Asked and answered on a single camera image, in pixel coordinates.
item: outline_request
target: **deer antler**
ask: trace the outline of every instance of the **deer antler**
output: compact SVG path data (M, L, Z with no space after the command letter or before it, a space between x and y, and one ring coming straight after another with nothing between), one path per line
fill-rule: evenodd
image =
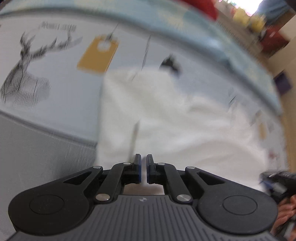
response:
M56 38L50 45L42 46L40 49L31 53L32 59L39 58L49 51L54 52L54 51L65 50L65 49L71 48L71 47L79 44L82 40L82 37L78 38L74 41L71 41L71 40L72 40L72 37L70 35L70 32L68 32L68 38L66 41L60 42L58 45L56 45L56 42L57 42L57 38Z

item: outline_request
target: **gray ribbed panel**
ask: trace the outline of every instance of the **gray ribbed panel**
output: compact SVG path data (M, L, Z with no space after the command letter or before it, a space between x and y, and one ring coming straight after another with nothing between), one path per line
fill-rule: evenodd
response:
M168 196L119 196L108 205L97 205L79 227L63 234L38 237L17 233L11 241L272 241L265 232L236 237L210 229L189 205L174 203Z

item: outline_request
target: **white cloth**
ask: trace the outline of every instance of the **white cloth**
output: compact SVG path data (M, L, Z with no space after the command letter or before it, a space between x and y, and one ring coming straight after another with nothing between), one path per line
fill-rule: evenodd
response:
M96 164L108 169L128 161L133 129L140 121L134 154L142 159L152 154L155 163L180 170L195 166L261 189L259 174L267 169L267 155L240 105L227 110L205 97L186 96L175 89L173 78L149 68L106 74Z

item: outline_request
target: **black print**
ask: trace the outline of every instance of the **black print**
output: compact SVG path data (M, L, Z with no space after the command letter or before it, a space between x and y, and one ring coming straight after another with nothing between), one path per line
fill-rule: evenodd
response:
M59 24L59 23L49 23L49 22L42 22L41 28L45 29L55 29L55 30L61 30L61 31L67 31L67 32L75 32L76 31L76 25L73 24Z
M163 62L160 65L160 68L164 66L170 67L176 75L180 74L180 67L177 63L175 63L175 59L172 55L163 60Z
M49 96L50 84L46 78L35 77L27 72L27 68L32 60L44 57L47 52L61 51L79 44L82 37L72 41L72 37L68 32L68 39L56 45L57 38L50 44L42 46L40 49L30 52L33 36L27 40L27 35L23 33L20 44L22 50L20 52L20 61L10 71L4 81L0 93L4 102L33 107L41 100L47 99Z

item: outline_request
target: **deer illustration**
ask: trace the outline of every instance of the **deer illustration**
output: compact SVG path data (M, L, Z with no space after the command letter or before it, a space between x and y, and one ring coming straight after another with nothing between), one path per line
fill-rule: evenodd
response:
M27 40L27 34L23 33L20 39L22 50L20 61L10 71L4 81L0 94L4 102L33 107L41 100L49 96L50 84L46 78L35 77L27 72L27 68L32 60L44 57L47 52L61 51L79 44L82 40L78 38L72 41L70 32L68 39L56 45L57 38L50 44L42 46L40 49L30 52L31 43L35 36Z

